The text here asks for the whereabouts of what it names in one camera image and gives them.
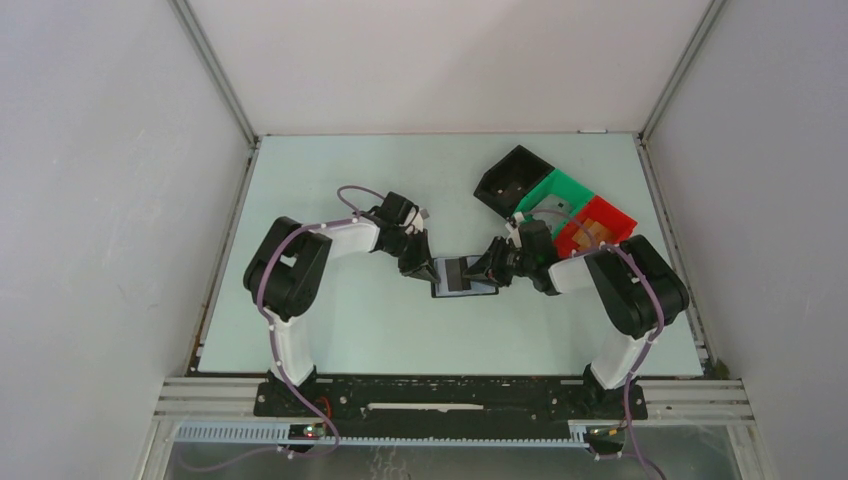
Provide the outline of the white card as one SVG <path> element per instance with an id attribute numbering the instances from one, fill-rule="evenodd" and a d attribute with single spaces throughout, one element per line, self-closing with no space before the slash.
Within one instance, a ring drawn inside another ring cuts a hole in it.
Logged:
<path id="1" fill-rule="evenodd" d="M 534 211 L 551 210 L 561 212 L 569 216 L 572 211 L 572 205 L 559 196 L 549 194 L 544 197 L 534 208 Z"/>

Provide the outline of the red plastic bin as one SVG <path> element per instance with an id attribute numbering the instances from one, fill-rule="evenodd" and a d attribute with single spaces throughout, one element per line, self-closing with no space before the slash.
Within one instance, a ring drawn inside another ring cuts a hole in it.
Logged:
<path id="1" fill-rule="evenodd" d="M 567 258 L 601 243 L 618 244 L 628 239 L 637 225 L 635 219 L 595 195 L 559 230 L 554 246 L 561 258 Z"/>

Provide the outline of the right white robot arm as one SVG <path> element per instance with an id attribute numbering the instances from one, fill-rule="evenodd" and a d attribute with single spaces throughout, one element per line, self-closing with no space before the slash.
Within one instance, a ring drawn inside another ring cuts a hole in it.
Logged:
<path id="1" fill-rule="evenodd" d="M 586 288 L 598 294 L 611 330 L 587 366 L 581 392 L 583 408 L 596 418 L 620 407 L 619 388 L 634 380 L 650 346 L 690 306 L 687 287 L 644 236 L 562 258 L 548 225 L 536 219 L 514 222 L 510 235 L 494 238 L 463 277 L 495 288 L 527 278 L 548 296 Z"/>

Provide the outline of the black credit card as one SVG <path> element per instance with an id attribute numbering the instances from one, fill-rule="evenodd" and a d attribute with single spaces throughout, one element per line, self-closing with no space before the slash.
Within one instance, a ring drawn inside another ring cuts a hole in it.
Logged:
<path id="1" fill-rule="evenodd" d="M 446 259 L 444 262 L 445 280 L 449 293 L 458 293 L 471 290 L 471 281 L 465 277 L 468 268 L 466 257 Z"/>

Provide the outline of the black card holder wallet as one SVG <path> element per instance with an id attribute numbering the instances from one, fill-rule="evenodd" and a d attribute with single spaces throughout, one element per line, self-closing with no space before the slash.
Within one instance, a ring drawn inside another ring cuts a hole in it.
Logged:
<path id="1" fill-rule="evenodd" d="M 479 256 L 439 257 L 434 266 L 439 282 L 431 285 L 431 297 L 434 299 L 495 296 L 499 288 L 472 281 L 465 276 Z"/>

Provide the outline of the orange card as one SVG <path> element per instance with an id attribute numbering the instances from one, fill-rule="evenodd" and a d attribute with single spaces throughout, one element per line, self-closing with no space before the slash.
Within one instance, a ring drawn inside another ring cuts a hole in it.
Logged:
<path id="1" fill-rule="evenodd" d="M 599 247 L 609 240 L 611 231 L 602 223 L 594 220 L 587 221 L 582 227 L 578 227 L 572 236 L 577 251 L 588 250 Z"/>

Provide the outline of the green plastic bin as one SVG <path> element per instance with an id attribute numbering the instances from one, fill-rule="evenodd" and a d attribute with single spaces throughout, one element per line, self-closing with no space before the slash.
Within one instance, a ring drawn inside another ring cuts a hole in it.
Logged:
<path id="1" fill-rule="evenodd" d="M 594 197 L 594 192 L 557 168 L 522 168 L 509 173 L 506 185 L 517 198 L 512 213 L 531 216 L 534 210 L 553 210 L 539 213 L 556 236 L 582 207 Z"/>

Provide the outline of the black plastic bin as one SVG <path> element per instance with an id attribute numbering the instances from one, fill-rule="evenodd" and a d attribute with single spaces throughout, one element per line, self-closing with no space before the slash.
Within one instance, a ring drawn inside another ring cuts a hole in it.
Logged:
<path id="1" fill-rule="evenodd" d="M 508 218 L 554 170 L 553 165 L 517 145 L 482 175 L 473 196 L 498 216 Z"/>

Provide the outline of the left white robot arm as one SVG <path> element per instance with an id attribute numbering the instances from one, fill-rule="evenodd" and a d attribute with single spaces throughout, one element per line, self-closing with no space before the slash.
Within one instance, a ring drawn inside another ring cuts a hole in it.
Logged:
<path id="1" fill-rule="evenodd" d="M 379 194 L 380 203 L 365 211 L 344 198 L 346 190 L 375 193 L 355 185 L 340 187 L 337 197 L 352 210 L 343 219 L 302 224 L 277 218 L 243 276 L 244 288 L 267 323 L 272 373 L 285 382 L 277 402 L 292 416 L 308 414 L 316 403 L 315 388 L 304 382 L 315 363 L 302 316 L 315 302 L 330 260 L 384 252 L 397 260 L 402 276 L 440 282 L 421 207 L 390 191 Z"/>

